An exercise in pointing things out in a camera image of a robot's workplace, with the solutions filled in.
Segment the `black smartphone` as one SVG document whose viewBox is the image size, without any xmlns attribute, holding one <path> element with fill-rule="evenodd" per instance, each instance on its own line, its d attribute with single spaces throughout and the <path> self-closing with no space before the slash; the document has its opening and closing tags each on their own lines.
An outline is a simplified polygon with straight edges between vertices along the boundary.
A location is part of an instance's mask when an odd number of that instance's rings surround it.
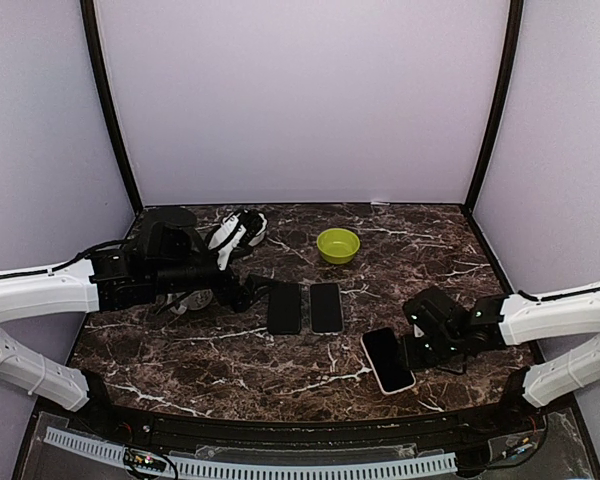
<svg viewBox="0 0 600 480">
<path fill-rule="evenodd" d="M 300 285 L 279 283 L 269 292 L 267 331 L 271 335 L 297 335 L 301 324 Z"/>
</svg>

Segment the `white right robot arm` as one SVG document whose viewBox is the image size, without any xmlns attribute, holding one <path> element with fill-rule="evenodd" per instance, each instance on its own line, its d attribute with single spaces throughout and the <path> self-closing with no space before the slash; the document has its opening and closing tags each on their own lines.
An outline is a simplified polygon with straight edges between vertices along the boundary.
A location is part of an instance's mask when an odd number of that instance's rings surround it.
<svg viewBox="0 0 600 480">
<path fill-rule="evenodd" d="M 400 355 L 415 371 L 539 339 L 592 336 L 553 360 L 509 376 L 490 413 L 491 426 L 501 434 L 514 432 L 529 413 L 600 380 L 600 280 L 543 294 L 481 297 L 470 309 L 430 287 L 406 301 L 402 310 L 414 331 L 402 337 Z"/>
</svg>

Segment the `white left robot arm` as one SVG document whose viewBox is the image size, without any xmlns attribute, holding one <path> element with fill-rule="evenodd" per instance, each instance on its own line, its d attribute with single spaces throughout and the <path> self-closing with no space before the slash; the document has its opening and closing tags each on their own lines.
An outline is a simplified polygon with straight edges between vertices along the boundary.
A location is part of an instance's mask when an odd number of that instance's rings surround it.
<svg viewBox="0 0 600 480">
<path fill-rule="evenodd" d="M 248 310 L 274 286 L 230 265 L 265 237 L 264 213 L 239 209 L 206 236 L 197 218 L 181 207 L 164 207 L 132 239 L 97 244 L 60 264 L 0 272 L 0 380 L 71 412 L 100 436 L 121 427 L 101 377 L 60 365 L 16 341 L 3 324 L 61 313 L 121 311 L 165 299 L 167 308 L 197 291 L 210 291 L 236 313 Z"/>
</svg>

